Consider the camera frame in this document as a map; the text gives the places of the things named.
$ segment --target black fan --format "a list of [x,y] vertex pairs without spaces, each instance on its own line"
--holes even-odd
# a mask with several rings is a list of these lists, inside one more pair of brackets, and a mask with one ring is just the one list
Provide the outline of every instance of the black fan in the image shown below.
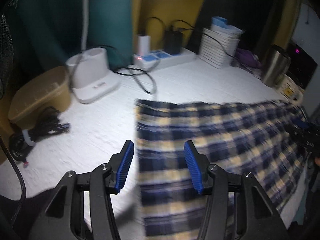
[[4,14],[0,19],[0,99],[5,93],[13,67],[13,44]]

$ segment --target green curtain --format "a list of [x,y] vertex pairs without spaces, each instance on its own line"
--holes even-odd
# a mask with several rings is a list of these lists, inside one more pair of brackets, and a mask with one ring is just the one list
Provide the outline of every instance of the green curtain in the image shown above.
[[[90,0],[89,8],[88,45],[114,46],[131,60],[131,0]],[[20,34],[15,35],[14,43],[26,72],[37,68],[37,60],[46,71],[63,65],[80,51],[82,0],[19,0],[14,14],[15,20],[22,23],[13,25],[13,32]],[[111,67],[122,64],[111,50],[108,60]]]

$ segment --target white bed sheet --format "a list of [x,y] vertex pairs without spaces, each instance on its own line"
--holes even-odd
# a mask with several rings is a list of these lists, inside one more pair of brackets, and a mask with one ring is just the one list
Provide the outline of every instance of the white bed sheet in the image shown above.
[[[74,98],[70,108],[61,114],[62,121],[71,123],[71,131],[37,143],[28,156],[29,166],[18,167],[26,183],[27,197],[53,188],[65,172],[92,171],[108,162],[120,151],[125,140],[135,139],[134,105],[137,99],[159,100],[172,103],[242,102],[283,99],[250,73],[233,67],[216,69],[200,59],[190,63],[154,71],[157,94],[144,93],[132,78],[122,76],[120,88],[96,102],[83,105]],[[140,80],[151,89],[150,80]],[[112,195],[115,216],[118,217],[136,203],[138,159],[135,155],[124,189]],[[298,189],[285,206],[281,216],[290,225],[304,191],[303,176]],[[20,198],[19,181],[8,161],[0,166],[0,194],[10,199]],[[84,201],[84,217],[90,224],[89,196]]]

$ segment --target black power adapter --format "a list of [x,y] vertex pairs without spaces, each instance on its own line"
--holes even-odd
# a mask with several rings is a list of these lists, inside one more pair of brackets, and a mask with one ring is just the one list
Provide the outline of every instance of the black power adapter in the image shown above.
[[170,55],[180,54],[182,48],[183,33],[174,31],[169,28],[164,33],[164,47],[163,50]]

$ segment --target plaid blanket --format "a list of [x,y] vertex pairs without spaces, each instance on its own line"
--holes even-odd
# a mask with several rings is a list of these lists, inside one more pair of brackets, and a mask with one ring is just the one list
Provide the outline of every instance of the plaid blanket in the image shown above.
[[[292,104],[171,104],[137,102],[137,150],[142,214],[152,240],[196,239],[206,197],[193,189],[183,146],[192,140],[210,162],[228,172],[251,171],[281,212],[294,193],[304,151],[284,131],[302,117]],[[229,195],[227,233],[233,224]]]

